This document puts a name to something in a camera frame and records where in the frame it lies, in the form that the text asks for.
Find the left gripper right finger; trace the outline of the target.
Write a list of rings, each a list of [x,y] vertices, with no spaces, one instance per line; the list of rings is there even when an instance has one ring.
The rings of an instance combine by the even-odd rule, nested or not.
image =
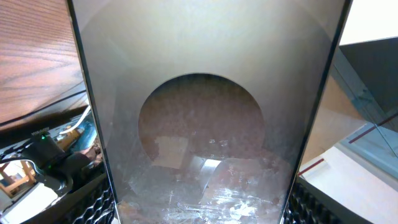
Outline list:
[[[371,224],[298,177],[282,216],[283,224]]]

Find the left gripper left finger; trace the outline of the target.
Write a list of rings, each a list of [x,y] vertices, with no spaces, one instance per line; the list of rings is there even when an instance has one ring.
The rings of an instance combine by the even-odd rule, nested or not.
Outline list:
[[[25,222],[27,224],[111,224],[115,211],[114,196],[108,176],[101,174]]]

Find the Galaxy S25 Ultra smartphone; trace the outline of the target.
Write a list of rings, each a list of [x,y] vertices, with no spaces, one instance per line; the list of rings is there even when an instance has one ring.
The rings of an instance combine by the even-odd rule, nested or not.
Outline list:
[[[71,0],[120,223],[279,223],[349,1]]]

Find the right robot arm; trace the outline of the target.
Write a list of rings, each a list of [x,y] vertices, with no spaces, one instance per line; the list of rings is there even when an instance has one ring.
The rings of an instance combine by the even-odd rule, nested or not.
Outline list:
[[[24,183],[41,183],[57,195],[71,194],[105,173],[96,134],[72,131],[32,136],[1,153],[1,184],[12,195]]]

